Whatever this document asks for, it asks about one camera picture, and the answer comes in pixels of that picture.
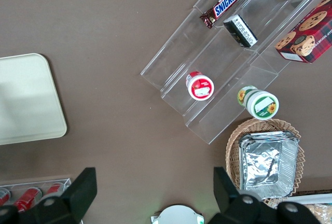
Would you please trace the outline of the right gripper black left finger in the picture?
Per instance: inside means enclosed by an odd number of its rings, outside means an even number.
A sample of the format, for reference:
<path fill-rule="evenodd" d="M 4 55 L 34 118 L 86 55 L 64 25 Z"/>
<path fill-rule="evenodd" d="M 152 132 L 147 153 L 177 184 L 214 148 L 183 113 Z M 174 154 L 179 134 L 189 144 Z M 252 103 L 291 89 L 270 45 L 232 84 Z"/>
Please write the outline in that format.
<path fill-rule="evenodd" d="M 60 195 L 19 215 L 19 223 L 80 223 L 97 194 L 96 169 L 85 168 Z"/>

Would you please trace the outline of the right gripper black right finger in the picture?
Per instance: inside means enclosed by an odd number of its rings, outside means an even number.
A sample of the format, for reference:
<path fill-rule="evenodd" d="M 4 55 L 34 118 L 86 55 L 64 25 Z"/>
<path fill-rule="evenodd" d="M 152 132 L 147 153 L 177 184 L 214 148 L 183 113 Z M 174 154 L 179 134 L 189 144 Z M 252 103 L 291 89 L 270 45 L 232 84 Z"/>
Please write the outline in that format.
<path fill-rule="evenodd" d="M 223 167 L 215 167 L 213 191 L 219 212 L 209 223 L 279 223 L 277 211 L 256 197 L 239 193 Z"/>

